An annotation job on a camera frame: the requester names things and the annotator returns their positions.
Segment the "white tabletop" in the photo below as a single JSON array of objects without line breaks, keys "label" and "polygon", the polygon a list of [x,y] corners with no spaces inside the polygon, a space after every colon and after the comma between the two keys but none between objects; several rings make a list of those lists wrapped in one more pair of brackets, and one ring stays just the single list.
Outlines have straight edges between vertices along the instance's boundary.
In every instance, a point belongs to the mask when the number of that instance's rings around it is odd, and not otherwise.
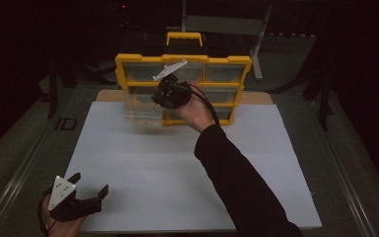
[{"label": "white tabletop", "polygon": [[[110,192],[103,211],[82,231],[169,232],[231,230],[234,225],[193,156],[198,133],[187,126],[136,128],[121,114],[121,102],[94,102],[65,178],[80,172],[77,198]],[[300,228],[321,227],[297,157],[274,105],[241,105],[230,140],[263,176]]]}]

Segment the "black long sleeve shirt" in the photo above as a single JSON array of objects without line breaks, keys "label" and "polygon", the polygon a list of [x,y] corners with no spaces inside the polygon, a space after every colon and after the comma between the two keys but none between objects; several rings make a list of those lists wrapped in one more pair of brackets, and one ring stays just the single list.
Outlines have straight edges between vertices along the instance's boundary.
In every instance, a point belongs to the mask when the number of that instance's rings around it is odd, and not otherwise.
[{"label": "black long sleeve shirt", "polygon": [[194,155],[201,161],[241,236],[303,236],[248,159],[219,125],[206,128]]}]

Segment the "tool organizer box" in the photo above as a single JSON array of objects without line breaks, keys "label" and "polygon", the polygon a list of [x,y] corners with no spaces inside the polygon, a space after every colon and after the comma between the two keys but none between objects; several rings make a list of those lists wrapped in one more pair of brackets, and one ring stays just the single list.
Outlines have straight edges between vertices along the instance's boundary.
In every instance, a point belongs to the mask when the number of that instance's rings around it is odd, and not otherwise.
[{"label": "tool organizer box", "polygon": [[115,58],[116,78],[125,101],[123,114],[135,124],[185,124],[174,113],[156,105],[151,96],[159,81],[153,77],[165,66],[186,60],[174,72],[182,81],[195,82],[214,107],[220,124],[231,124],[252,61],[238,35],[166,33],[124,34]]}]

